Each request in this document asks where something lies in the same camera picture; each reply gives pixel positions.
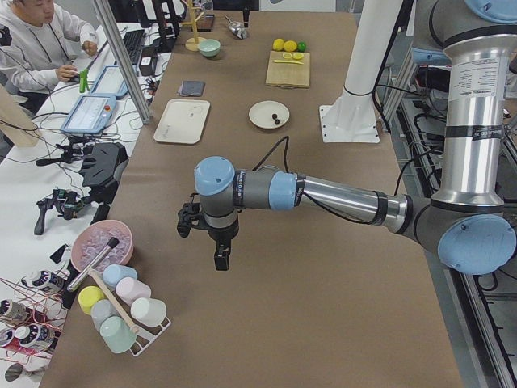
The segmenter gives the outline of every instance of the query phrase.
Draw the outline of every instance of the black box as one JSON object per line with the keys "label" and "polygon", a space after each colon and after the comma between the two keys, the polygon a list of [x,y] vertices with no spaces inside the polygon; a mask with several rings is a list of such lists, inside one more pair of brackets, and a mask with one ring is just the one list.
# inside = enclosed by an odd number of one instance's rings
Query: black box
{"label": "black box", "polygon": [[154,75],[156,70],[156,62],[158,61],[158,53],[156,47],[145,46],[142,49],[142,55],[140,57],[140,74],[144,77]]}

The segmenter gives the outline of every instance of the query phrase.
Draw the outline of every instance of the yellow knife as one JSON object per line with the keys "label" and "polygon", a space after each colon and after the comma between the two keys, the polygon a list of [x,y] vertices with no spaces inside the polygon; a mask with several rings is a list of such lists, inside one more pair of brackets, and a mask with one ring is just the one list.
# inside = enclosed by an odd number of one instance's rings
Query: yellow knife
{"label": "yellow knife", "polygon": [[301,61],[292,61],[292,60],[285,61],[283,59],[274,59],[273,62],[274,63],[294,63],[296,65],[303,65],[304,64],[304,62],[301,62]]}

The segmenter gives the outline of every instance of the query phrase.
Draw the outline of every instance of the bowl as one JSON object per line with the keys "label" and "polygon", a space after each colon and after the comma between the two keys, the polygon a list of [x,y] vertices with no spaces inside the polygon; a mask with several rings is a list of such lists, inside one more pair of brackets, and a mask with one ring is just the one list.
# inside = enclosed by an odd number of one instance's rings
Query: bowl
{"label": "bowl", "polygon": [[72,246],[71,262],[75,269],[82,271],[88,263],[106,246],[111,237],[119,239],[119,245],[95,267],[103,273],[110,264],[125,265],[131,259],[133,251],[131,230],[126,224],[117,220],[103,220],[88,226],[75,239]]}
{"label": "bowl", "polygon": [[199,42],[197,49],[204,57],[215,57],[221,50],[221,42],[215,39],[206,39]]}

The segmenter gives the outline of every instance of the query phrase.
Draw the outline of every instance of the warning label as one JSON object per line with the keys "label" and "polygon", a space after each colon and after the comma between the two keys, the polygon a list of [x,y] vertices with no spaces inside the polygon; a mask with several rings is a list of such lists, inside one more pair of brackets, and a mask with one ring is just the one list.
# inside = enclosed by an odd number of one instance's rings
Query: warning label
{"label": "warning label", "polygon": [[449,100],[496,96],[502,99],[504,82],[498,82],[500,61],[501,58],[489,58],[454,65]]}

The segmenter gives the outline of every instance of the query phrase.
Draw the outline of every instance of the cutting board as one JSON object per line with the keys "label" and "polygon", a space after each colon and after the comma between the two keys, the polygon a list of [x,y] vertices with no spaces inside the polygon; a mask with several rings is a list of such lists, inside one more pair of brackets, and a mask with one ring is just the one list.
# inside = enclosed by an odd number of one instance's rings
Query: cutting board
{"label": "cutting board", "polygon": [[284,60],[283,52],[271,51],[267,65],[266,85],[287,86],[287,87],[309,87],[310,86],[310,54],[304,53],[300,62],[303,65],[294,63],[274,63],[275,59]]}

